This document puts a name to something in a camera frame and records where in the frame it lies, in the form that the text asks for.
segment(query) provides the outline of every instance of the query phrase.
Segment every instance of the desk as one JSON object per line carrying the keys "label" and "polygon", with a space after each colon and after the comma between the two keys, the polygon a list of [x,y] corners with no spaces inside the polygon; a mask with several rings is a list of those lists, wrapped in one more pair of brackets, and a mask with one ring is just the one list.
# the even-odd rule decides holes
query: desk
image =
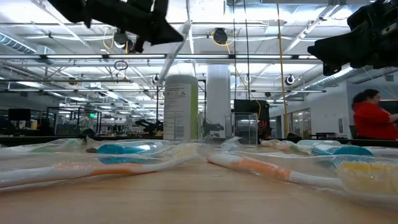
{"label": "desk", "polygon": [[136,176],[0,191],[1,223],[397,223],[398,214],[191,161]]}

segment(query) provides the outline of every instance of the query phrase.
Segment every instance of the clear acrylic box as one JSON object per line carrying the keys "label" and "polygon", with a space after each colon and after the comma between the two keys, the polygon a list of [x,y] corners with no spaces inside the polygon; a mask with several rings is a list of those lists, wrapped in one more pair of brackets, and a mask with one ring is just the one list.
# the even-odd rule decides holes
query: clear acrylic box
{"label": "clear acrylic box", "polygon": [[241,144],[258,143],[258,119],[256,113],[231,113],[225,117],[226,140],[241,137]]}

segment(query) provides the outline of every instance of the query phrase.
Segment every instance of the computer monitor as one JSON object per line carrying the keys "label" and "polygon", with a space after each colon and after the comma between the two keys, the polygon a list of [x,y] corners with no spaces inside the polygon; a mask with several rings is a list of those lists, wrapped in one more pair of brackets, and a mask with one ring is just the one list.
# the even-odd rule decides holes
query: computer monitor
{"label": "computer monitor", "polygon": [[30,121],[30,109],[8,109],[9,121]]}

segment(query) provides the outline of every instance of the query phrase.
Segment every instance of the woman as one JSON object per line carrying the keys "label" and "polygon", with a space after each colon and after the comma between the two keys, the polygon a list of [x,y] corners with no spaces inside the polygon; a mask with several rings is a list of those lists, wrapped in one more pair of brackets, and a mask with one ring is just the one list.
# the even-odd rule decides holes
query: woman
{"label": "woman", "polygon": [[380,92],[368,89],[353,99],[354,124],[360,139],[396,140],[398,114],[379,108]]}

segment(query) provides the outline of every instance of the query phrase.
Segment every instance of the table surface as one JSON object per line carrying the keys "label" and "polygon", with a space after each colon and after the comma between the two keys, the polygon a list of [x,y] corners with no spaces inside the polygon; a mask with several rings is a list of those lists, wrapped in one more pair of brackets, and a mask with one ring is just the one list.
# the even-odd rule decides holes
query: table surface
{"label": "table surface", "polygon": [[398,214],[205,161],[0,191],[1,223],[397,223]]}

